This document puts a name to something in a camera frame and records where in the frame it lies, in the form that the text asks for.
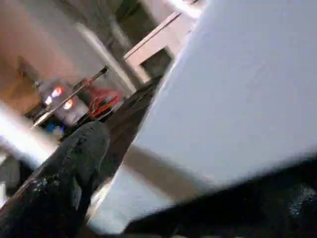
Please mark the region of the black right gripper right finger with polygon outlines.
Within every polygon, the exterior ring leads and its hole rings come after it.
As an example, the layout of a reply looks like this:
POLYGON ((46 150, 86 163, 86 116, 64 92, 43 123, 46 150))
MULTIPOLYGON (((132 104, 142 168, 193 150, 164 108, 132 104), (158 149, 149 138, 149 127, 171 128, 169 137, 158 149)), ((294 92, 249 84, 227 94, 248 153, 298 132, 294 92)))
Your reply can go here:
POLYGON ((132 221, 127 235, 314 238, 317 160, 257 176, 132 221))

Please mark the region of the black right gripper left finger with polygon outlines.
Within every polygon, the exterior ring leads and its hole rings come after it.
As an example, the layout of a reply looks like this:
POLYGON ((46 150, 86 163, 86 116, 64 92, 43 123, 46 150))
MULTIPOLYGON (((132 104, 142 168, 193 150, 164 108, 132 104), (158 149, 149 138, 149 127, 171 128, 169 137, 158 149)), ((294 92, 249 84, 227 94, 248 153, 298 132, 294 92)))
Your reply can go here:
POLYGON ((84 223, 109 148, 109 131, 89 122, 66 138, 0 210, 2 238, 74 238, 84 223))

